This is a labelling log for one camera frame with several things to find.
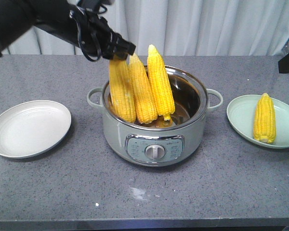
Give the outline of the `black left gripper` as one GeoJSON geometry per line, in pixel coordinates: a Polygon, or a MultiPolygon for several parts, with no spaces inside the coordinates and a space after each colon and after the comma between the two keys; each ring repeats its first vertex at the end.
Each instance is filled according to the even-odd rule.
{"type": "Polygon", "coordinates": [[[114,32],[108,21],[94,14],[79,16],[79,47],[88,60],[112,60],[113,65],[125,63],[136,46],[114,32]]]}

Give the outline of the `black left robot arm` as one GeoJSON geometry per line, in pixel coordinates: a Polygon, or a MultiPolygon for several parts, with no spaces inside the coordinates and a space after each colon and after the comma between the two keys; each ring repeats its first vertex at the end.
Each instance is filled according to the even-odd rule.
{"type": "Polygon", "coordinates": [[[2,51],[35,26],[81,49],[91,62],[126,60],[136,46],[114,32],[101,15],[112,0],[0,0],[2,51]]]}

